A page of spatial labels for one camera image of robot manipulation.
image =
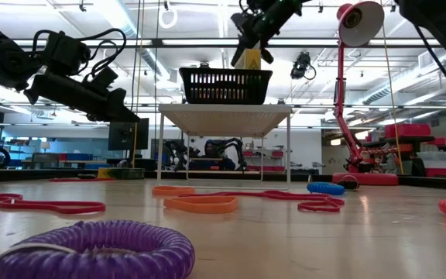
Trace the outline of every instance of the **plastic basket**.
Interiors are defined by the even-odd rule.
[[[180,68],[191,104],[262,105],[272,71]]]

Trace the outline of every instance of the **purple coiled cable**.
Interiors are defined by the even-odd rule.
[[[0,278],[186,278],[195,263],[190,240],[172,229],[134,221],[78,222],[23,240],[76,253],[29,250],[0,259]],[[95,253],[116,248],[134,253]]]

